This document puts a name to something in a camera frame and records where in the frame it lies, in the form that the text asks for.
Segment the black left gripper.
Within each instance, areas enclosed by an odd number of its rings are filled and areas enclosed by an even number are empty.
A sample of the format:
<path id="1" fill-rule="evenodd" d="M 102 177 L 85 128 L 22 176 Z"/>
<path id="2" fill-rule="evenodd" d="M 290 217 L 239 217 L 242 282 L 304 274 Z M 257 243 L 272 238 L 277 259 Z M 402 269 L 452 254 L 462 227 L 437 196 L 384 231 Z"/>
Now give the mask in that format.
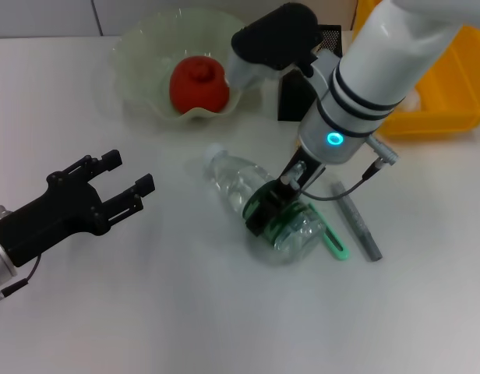
<path id="1" fill-rule="evenodd" d="M 143 209 L 142 198 L 155 190 L 151 174 L 104 203 L 88 182 L 122 165 L 118 150 L 101 159 L 86 155 L 48 178 L 46 192 L 0 220 L 0 246 L 20 267 L 71 235 L 104 235 Z"/>

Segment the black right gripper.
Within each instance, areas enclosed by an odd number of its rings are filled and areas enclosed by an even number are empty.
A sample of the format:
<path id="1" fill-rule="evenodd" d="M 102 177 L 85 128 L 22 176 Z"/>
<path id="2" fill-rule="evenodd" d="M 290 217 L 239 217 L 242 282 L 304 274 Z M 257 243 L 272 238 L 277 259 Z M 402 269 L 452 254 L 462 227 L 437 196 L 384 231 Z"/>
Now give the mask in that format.
<path id="1" fill-rule="evenodd" d="M 325 167 L 304 149 L 297 149 L 277 179 L 276 194 L 287 201 L 298 198 L 301 190 L 318 178 Z M 253 235 L 261 235 L 278 214 L 280 200 L 276 194 L 271 189 L 259 189 L 245 205 L 243 218 Z"/>

